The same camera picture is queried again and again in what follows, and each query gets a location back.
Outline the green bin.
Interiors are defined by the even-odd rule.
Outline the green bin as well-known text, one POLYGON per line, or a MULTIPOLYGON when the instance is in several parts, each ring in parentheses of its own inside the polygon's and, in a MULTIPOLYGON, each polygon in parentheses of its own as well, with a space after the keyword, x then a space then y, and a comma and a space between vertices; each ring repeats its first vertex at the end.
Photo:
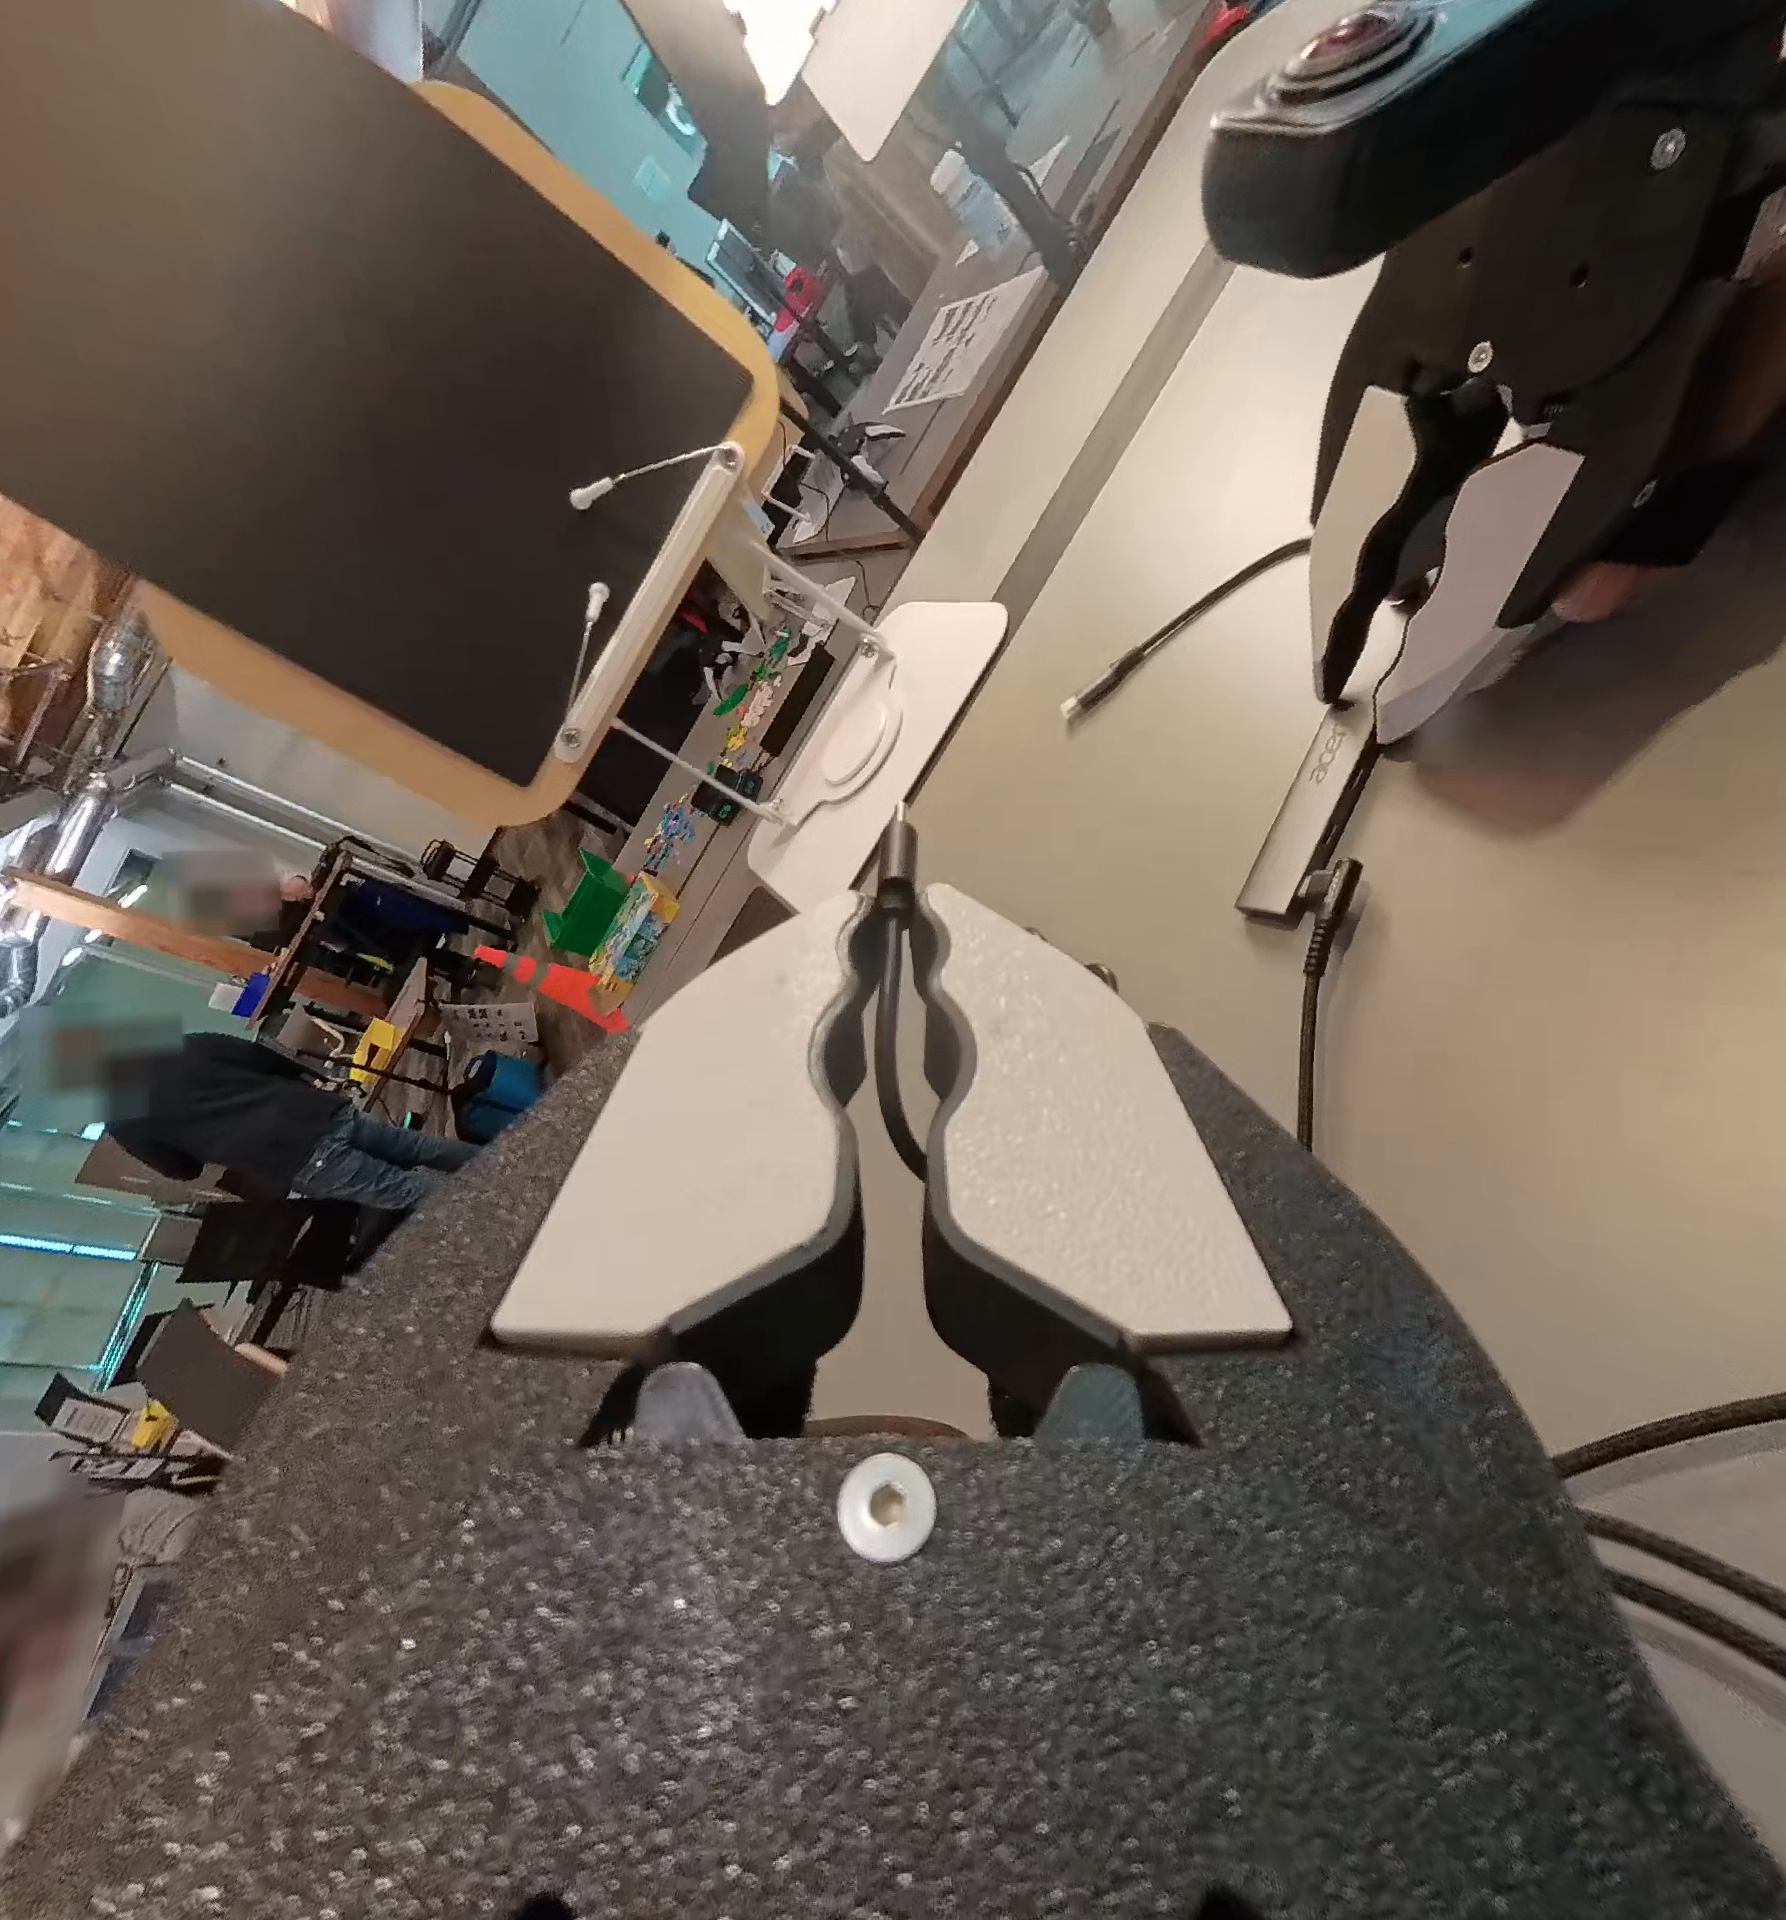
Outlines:
POLYGON ((602 947, 627 895, 629 879, 608 858, 581 848, 565 902, 542 911, 547 950, 565 957, 589 957, 602 947))

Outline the wood framed black board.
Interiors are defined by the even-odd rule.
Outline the wood framed black board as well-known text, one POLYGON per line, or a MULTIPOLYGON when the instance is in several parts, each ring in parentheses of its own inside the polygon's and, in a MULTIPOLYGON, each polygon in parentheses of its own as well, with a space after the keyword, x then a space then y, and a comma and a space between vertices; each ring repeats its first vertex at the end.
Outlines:
POLYGON ((727 303, 281 3, 0 3, 0 497, 476 826, 556 813, 779 423, 727 303))

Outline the white panel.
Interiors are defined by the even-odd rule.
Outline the white panel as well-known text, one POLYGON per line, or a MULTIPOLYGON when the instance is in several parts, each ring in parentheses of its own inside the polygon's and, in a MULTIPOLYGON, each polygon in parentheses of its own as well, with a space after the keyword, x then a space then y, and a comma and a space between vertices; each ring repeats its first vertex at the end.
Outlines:
POLYGON ((836 3, 623 3, 640 42, 682 87, 776 107, 801 80, 836 3))
POLYGON ((968 3, 836 3, 801 68, 811 101, 860 162, 881 154, 968 3))

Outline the pile of colourful small parts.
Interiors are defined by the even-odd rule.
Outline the pile of colourful small parts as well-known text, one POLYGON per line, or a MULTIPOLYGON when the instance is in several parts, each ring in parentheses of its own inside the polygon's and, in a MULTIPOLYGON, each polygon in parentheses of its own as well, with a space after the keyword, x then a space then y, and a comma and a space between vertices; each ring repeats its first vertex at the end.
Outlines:
POLYGON ((618 722, 620 747, 658 771, 615 867, 627 895, 592 966, 640 1012, 663 982, 710 963, 731 926, 756 895, 747 864, 759 819, 731 799, 782 803, 805 738, 830 699, 830 683, 853 660, 853 645, 831 648, 830 632, 779 629, 759 655, 724 671, 724 687, 668 748, 649 728, 618 722))

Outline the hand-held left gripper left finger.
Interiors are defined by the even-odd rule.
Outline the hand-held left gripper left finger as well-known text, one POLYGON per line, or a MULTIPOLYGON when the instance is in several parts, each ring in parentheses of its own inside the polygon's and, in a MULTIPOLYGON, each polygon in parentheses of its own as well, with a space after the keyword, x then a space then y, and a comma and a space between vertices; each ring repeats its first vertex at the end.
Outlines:
POLYGON ((859 1217, 863 926, 863 897, 831 897, 634 1029, 494 1312, 498 1347, 649 1359, 840 1244, 859 1217))

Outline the small printed paper sheet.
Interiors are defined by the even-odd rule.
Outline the small printed paper sheet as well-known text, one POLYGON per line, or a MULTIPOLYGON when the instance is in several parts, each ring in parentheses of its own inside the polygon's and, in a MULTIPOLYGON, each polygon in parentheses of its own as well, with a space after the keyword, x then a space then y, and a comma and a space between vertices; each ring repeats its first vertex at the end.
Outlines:
POLYGON ((1005 328, 1003 288, 943 304, 881 412, 910 412, 968 391, 1005 328))

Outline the orange striped cone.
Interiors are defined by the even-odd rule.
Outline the orange striped cone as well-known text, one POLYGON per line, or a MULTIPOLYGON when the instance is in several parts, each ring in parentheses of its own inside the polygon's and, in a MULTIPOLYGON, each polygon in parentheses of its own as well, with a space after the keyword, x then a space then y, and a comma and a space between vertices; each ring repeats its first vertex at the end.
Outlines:
POLYGON ((505 982, 528 989, 531 995, 575 1012, 581 1022, 607 1035, 623 1035, 629 1029, 627 1012, 607 1002, 607 989, 592 971, 571 970, 565 963, 540 963, 521 953, 489 947, 476 947, 472 960, 497 970, 505 982))

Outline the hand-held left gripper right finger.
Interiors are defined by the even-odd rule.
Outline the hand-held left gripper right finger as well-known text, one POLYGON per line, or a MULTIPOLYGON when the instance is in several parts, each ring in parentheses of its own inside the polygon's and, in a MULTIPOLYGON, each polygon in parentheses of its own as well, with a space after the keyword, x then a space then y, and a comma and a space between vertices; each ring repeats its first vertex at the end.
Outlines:
POLYGON ((1136 1359, 1294 1333, 1145 1022, 945 882, 918 897, 927 1217, 949 1259, 1136 1359))

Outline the braided hub cable silver plug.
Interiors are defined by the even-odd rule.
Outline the braided hub cable silver plug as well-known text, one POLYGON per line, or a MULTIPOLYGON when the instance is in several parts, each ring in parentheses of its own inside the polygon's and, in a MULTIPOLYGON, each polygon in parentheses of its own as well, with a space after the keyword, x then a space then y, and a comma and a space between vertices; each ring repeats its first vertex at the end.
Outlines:
POLYGON ((1271 577, 1274 571, 1279 571, 1291 563, 1304 560, 1310 552, 1314 552, 1314 536, 1298 536, 1298 539, 1275 545, 1274 552, 1268 552, 1263 558, 1258 558, 1252 563, 1245 563, 1239 571, 1232 571, 1216 590, 1204 592, 1197 602, 1191 602, 1185 610, 1172 616, 1152 636, 1145 636, 1143 642, 1130 645, 1117 660, 1110 660, 1090 683, 1085 683, 1079 692, 1072 692, 1058 708, 1062 722, 1068 728, 1085 722, 1092 712, 1098 712, 1104 703, 1110 703, 1120 694, 1120 687, 1129 684, 1145 667, 1145 663, 1152 663, 1158 652, 1162 652, 1172 642, 1185 636, 1205 616, 1217 612, 1239 592, 1250 590, 1252 584, 1271 577))

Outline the silver round air duct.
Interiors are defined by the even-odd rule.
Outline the silver round air duct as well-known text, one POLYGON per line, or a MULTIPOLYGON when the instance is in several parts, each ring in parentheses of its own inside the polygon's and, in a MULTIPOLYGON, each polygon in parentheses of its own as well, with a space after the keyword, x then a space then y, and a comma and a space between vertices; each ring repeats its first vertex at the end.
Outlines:
POLYGON ((65 789, 47 813, 0 837, 0 1022, 11 1022, 39 992, 39 947, 49 926, 49 911, 20 906, 23 879, 70 887, 123 806, 169 766, 166 754, 120 754, 154 663, 157 639, 137 616, 102 629, 88 655, 88 725, 66 760, 65 789))

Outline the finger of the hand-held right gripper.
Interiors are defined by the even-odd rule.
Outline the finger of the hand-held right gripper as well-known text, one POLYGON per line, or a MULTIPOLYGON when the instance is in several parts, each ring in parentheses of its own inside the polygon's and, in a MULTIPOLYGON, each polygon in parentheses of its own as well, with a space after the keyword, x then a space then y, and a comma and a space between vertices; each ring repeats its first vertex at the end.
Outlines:
POLYGON ((1453 497, 1453 406, 1368 387, 1314 510, 1314 692, 1346 699, 1408 544, 1453 497))
POLYGON ((1374 612, 1374 636, 1394 639, 1374 684, 1374 741, 1384 748, 1453 705, 1527 629, 1532 619, 1507 616, 1507 605, 1580 467, 1580 454, 1537 438, 1481 464, 1459 487, 1423 605, 1408 616, 1374 612))

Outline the teal bag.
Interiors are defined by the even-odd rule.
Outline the teal bag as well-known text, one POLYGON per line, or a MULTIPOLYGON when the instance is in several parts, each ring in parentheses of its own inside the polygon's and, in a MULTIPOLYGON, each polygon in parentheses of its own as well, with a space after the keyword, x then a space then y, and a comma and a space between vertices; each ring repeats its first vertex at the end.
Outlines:
POLYGON ((472 1147, 494 1143, 526 1118, 546 1092, 546 1072, 528 1053, 484 1051, 471 1058, 453 1087, 455 1138, 472 1147))

